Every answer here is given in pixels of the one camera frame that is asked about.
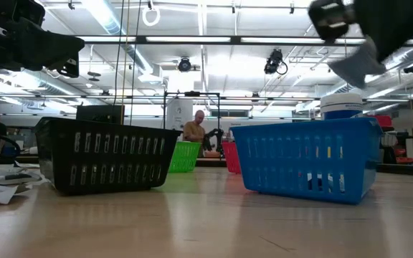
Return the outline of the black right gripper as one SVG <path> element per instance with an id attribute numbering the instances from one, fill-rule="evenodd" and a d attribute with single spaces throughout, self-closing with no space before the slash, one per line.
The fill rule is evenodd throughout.
<path id="1" fill-rule="evenodd" d="M 374 44 L 377 62 L 413 37 L 413 0 L 314 0 L 308 15 L 323 40 L 339 38 L 358 24 Z"/>

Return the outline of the blue white square packet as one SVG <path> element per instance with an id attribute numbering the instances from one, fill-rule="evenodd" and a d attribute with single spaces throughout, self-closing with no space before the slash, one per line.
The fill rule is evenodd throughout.
<path id="1" fill-rule="evenodd" d="M 329 62 L 328 66 L 346 83 L 360 89 L 365 88 L 367 75 L 382 75 L 386 72 L 386 67 L 377 60 L 376 46 L 369 36 L 351 56 Z"/>

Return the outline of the white light strip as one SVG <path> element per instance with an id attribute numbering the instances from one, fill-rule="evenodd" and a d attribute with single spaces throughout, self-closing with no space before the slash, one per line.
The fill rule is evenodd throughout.
<path id="1" fill-rule="evenodd" d="M 121 37 L 121 36 L 112 36 L 112 35 L 104 35 L 104 36 L 77 36 L 90 44 L 91 42 L 99 42 L 99 43 L 115 43 L 115 42 L 134 42 L 136 40 L 135 37 Z"/>
<path id="2" fill-rule="evenodd" d="M 305 37 L 242 37 L 241 42 L 244 43 L 273 43 L 273 44 L 322 44 L 323 40 L 318 38 Z"/>
<path id="3" fill-rule="evenodd" d="M 335 41 L 336 44 L 346 44 L 346 45 L 360 45 L 363 44 L 366 40 L 362 38 L 343 38 L 337 39 Z"/>
<path id="4" fill-rule="evenodd" d="M 147 42 L 194 42 L 222 43 L 230 42 L 230 37 L 146 37 Z"/>

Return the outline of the black monitor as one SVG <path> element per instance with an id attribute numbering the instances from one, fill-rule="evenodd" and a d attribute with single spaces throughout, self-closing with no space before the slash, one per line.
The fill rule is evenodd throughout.
<path id="1" fill-rule="evenodd" d="M 122 105 L 81 105 L 77 107 L 76 119 L 121 124 L 124 115 L 125 107 Z"/>

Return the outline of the red storage bin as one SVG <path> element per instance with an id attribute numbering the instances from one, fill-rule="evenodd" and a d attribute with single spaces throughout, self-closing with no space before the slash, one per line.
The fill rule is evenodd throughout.
<path id="1" fill-rule="evenodd" d="M 389 132 L 394 130 L 392 119 L 388 115 L 367 115 L 366 117 L 375 119 L 375 122 L 372 122 L 371 124 L 372 130 L 376 133 L 379 131 Z"/>

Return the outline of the white container with blue band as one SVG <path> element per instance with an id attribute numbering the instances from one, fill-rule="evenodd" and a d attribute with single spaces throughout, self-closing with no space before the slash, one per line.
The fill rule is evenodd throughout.
<path id="1" fill-rule="evenodd" d="M 321 119 L 357 118 L 363 115 L 363 100 L 356 93 L 337 93 L 321 98 Z"/>

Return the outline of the black plastic basket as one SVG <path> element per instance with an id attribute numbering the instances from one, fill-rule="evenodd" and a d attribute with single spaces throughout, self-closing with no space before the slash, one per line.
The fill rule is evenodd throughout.
<path id="1" fill-rule="evenodd" d="M 180 132 L 64 118 L 34 129 L 40 171 L 63 195 L 143 191 L 165 183 Z"/>

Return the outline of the white cylindrical tank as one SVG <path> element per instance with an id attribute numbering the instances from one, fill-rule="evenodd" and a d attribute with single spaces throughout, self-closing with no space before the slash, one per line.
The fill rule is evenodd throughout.
<path id="1" fill-rule="evenodd" d="M 192 100 L 171 100 L 166 106 L 166 129 L 183 130 L 193 113 Z"/>

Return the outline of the blue plastic basket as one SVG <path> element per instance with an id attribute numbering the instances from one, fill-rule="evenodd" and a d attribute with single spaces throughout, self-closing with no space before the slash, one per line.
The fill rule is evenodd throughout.
<path id="1" fill-rule="evenodd" d="M 376 179 L 383 131 L 376 118 L 232 128 L 245 188 L 261 194 L 359 204 Z"/>

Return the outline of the green plastic basket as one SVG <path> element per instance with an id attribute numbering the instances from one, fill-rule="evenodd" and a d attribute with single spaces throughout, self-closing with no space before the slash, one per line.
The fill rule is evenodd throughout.
<path id="1" fill-rule="evenodd" d="M 200 150 L 200 143 L 178 141 L 171 159 L 169 173 L 192 172 Z"/>

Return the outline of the red plastic basket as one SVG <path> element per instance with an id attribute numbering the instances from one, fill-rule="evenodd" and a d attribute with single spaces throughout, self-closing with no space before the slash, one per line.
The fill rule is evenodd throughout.
<path id="1" fill-rule="evenodd" d="M 227 169 L 230 173 L 241 174 L 239 156 L 235 142 L 222 143 Z"/>

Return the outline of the black aluminium rig frame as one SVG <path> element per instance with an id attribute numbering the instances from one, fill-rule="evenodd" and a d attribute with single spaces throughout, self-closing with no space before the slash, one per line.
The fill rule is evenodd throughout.
<path id="1" fill-rule="evenodd" d="M 118 44 L 125 45 L 121 40 L 124 39 L 123 36 L 78 36 L 79 39 L 85 39 L 86 44 L 90 45 L 114 45 Z M 241 37 L 241 36 L 230 36 L 230 37 L 216 37 L 216 36 L 136 36 L 130 37 L 130 45 L 134 44 L 135 48 L 139 45 L 196 45 L 196 46 L 208 46 L 208 45 L 224 45 L 224 46 L 294 46 L 294 47 L 357 47 L 364 43 L 366 40 L 362 38 L 343 38 L 336 39 L 333 42 L 325 42 L 321 39 L 315 37 Z M 407 41 L 404 44 L 405 47 L 413 47 L 413 39 Z M 315 102 L 320 100 L 320 97 L 281 97 L 284 95 L 278 95 L 278 97 L 237 97 L 237 96 L 223 96 L 218 92 L 200 92 L 194 96 L 194 93 L 189 93 L 187 97 L 192 97 L 194 99 L 199 99 L 200 95 L 216 95 L 218 98 L 217 106 L 220 109 L 220 100 L 230 100 L 230 101 L 247 101 L 247 102 L 259 102 L 268 101 L 270 102 Z M 47 99 L 47 98 L 74 98 L 74 99 L 85 99 L 85 100 L 107 100 L 112 97 L 129 99 L 129 100 L 152 100 L 152 99 L 164 99 L 166 101 L 166 96 L 162 97 L 149 96 L 149 95 L 138 95 L 135 96 L 133 93 L 131 95 L 121 94 L 121 95 L 88 95 L 86 93 L 64 93 L 63 95 L 47 94 L 47 93 L 33 93 L 31 95 L 21 94 L 18 95 L 20 98 L 35 98 L 35 99 Z M 363 102 L 390 102 L 390 103 L 404 103 L 413 102 L 413 100 L 408 99 L 380 99 L 380 97 L 366 97 L 363 98 Z M 384 164 L 379 165 L 379 172 L 382 173 L 392 173 L 392 174 L 402 174 L 413 176 L 413 165 L 399 165 L 399 164 Z"/>

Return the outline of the black background frame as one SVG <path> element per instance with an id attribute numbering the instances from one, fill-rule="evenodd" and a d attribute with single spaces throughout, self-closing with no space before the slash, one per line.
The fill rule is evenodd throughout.
<path id="1" fill-rule="evenodd" d="M 198 91 L 188 91 L 188 92 L 167 92 L 165 91 L 163 93 L 163 104 L 162 104 L 162 109 L 163 109 L 163 129 L 166 129 L 166 119 L 167 119 L 167 99 L 169 96 L 172 96 L 173 100 L 180 100 L 183 98 L 192 98 L 195 100 L 200 100 L 201 97 L 205 97 L 207 100 L 210 102 L 214 103 L 214 105 L 217 107 L 218 111 L 221 109 L 221 95 L 218 92 L 198 92 Z"/>

